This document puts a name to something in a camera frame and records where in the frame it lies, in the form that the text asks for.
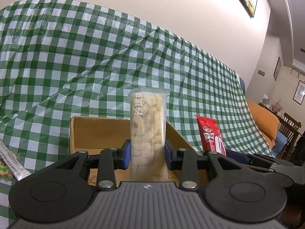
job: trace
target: gray textured gripper base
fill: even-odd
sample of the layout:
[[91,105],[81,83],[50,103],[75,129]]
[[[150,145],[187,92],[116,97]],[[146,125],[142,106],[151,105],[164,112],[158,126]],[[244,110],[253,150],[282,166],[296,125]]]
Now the gray textured gripper base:
[[35,224],[20,219],[10,228],[284,229],[276,220],[252,225],[225,220],[213,214],[197,193],[182,191],[173,182],[122,182],[118,189],[98,193],[91,206],[73,219],[54,224]]

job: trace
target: ceiling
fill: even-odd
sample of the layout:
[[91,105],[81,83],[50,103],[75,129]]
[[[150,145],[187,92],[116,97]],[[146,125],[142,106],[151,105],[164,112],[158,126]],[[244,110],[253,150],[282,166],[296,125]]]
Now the ceiling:
[[267,33],[280,38],[284,65],[305,71],[305,0],[268,0]]
[[287,0],[291,15],[293,32],[293,58],[294,65],[302,63],[305,69],[305,0]]
[[271,7],[267,33],[278,36],[281,41],[283,63],[292,66],[292,23],[287,0],[268,0]]

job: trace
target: orange cushion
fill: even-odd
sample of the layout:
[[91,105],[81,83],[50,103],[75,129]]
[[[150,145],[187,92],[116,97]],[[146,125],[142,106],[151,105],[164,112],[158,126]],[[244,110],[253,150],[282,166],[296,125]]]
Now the orange cushion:
[[247,103],[257,127],[271,140],[275,140],[278,125],[280,123],[278,118],[273,113],[254,102],[247,101]]
[[275,141],[273,139],[270,139],[266,134],[261,132],[265,140],[267,141],[269,148],[272,149],[273,146],[275,146]]

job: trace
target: silver snack wrapper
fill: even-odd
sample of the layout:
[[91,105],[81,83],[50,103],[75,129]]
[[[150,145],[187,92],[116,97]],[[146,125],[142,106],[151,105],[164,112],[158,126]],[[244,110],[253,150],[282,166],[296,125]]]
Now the silver snack wrapper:
[[31,172],[26,170],[17,161],[17,159],[12,155],[12,153],[9,151],[9,149],[6,147],[6,145],[3,143],[1,139],[0,139],[0,157],[2,158],[2,160],[5,162],[7,167],[10,169],[10,171],[18,181],[31,174]]

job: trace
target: wooden chair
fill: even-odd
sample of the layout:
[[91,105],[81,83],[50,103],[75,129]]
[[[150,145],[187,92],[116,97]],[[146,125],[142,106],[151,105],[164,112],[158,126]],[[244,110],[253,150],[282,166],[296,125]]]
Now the wooden chair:
[[279,131],[287,138],[287,143],[279,154],[279,158],[287,159],[292,153],[294,143],[298,138],[298,129],[302,126],[301,122],[297,122],[289,114],[284,113],[284,119],[281,121]]

